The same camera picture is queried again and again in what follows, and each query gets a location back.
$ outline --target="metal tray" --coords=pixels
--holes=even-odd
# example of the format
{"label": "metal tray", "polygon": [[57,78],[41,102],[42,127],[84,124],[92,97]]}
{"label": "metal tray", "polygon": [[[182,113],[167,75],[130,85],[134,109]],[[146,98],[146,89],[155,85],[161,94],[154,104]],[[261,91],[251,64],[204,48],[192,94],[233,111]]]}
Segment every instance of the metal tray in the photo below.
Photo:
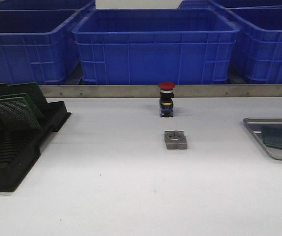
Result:
{"label": "metal tray", "polygon": [[246,118],[244,119],[246,128],[255,137],[255,139],[261,144],[263,149],[268,155],[274,159],[282,160],[282,149],[275,147],[268,147],[263,143],[261,127],[263,125],[269,125],[270,127],[282,128],[282,118]]}

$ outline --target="red mushroom button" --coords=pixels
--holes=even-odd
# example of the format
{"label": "red mushroom button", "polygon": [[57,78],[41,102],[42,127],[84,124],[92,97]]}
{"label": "red mushroom button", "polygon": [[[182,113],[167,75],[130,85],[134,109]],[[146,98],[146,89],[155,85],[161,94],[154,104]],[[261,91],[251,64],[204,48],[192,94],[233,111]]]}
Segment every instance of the red mushroom button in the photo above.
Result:
{"label": "red mushroom button", "polygon": [[170,90],[172,90],[176,85],[175,85],[173,82],[161,82],[158,86],[161,88],[161,90],[170,91]]}

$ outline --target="white table surface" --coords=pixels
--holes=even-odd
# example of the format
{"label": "white table surface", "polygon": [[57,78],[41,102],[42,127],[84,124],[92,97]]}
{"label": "white table surface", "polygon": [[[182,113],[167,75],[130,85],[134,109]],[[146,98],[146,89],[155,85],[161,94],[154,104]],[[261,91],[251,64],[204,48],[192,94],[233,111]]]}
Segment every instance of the white table surface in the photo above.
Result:
{"label": "white table surface", "polygon": [[0,236],[282,236],[282,161],[242,123],[282,117],[282,98],[176,98],[173,118],[156,98],[64,101],[72,116],[0,193]]}

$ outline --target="metal rail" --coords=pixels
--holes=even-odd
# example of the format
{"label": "metal rail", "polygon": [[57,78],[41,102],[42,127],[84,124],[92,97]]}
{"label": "metal rail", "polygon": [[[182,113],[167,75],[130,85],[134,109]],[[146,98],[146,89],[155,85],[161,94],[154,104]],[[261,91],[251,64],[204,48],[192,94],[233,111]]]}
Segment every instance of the metal rail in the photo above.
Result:
{"label": "metal rail", "polygon": [[[159,97],[154,85],[40,86],[47,98]],[[282,97],[282,85],[179,85],[176,97]]]}

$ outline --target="blue plastic crate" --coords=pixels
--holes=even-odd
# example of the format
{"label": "blue plastic crate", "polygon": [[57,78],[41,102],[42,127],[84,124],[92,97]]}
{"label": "blue plastic crate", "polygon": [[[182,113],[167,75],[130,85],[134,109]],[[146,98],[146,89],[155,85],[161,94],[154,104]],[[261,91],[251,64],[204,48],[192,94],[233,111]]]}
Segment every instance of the blue plastic crate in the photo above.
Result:
{"label": "blue plastic crate", "polygon": [[282,84],[282,8],[231,9],[241,31],[231,63],[251,84]]}
{"label": "blue plastic crate", "polygon": [[61,84],[78,63],[78,11],[0,11],[0,83]]}
{"label": "blue plastic crate", "polygon": [[200,9],[208,8],[207,0],[184,0],[178,7],[179,9]]}
{"label": "blue plastic crate", "polygon": [[230,8],[280,8],[282,0],[208,0],[209,6],[212,6],[223,16],[227,16],[227,10]]}
{"label": "blue plastic crate", "polygon": [[82,14],[95,6],[95,0],[2,0],[0,10],[80,10]]}
{"label": "blue plastic crate", "polygon": [[223,84],[238,29],[207,9],[97,10],[73,32],[86,84]]}

